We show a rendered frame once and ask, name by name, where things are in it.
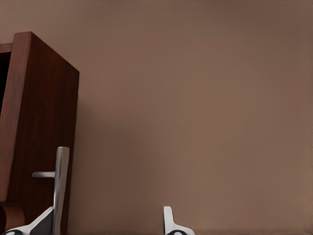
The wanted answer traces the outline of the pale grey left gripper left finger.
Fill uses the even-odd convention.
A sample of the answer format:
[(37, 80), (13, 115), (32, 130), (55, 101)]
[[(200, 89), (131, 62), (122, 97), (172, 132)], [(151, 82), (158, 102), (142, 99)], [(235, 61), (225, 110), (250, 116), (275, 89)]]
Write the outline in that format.
[(53, 230), (53, 207), (49, 207), (28, 225), (12, 228), (3, 235), (51, 235)]

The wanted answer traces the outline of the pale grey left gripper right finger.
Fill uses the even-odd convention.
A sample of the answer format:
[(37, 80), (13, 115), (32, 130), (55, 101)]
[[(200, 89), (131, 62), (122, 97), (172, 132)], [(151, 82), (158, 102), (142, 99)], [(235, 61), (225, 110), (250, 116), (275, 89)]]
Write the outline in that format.
[(178, 225), (174, 222), (172, 208), (163, 207), (164, 235), (195, 235), (195, 232), (187, 227)]

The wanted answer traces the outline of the dark brown wooden cabinet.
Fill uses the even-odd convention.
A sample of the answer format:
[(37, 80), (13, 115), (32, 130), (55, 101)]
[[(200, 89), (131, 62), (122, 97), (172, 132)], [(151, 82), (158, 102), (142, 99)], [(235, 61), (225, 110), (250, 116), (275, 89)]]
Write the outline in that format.
[[(0, 113), (11, 51), (11, 43), (0, 44)], [(24, 225), (24, 223), (25, 217), (22, 207), (16, 203), (8, 202), (0, 196), (0, 234)]]

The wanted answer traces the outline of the dark brown wooden cabinet door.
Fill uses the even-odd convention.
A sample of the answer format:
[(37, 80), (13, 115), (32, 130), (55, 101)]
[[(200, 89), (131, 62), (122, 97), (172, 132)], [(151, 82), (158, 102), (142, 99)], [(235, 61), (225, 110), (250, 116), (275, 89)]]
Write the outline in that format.
[(79, 71), (32, 32), (16, 33), (0, 113), (0, 196), (27, 225), (53, 205), (58, 147), (74, 149)]

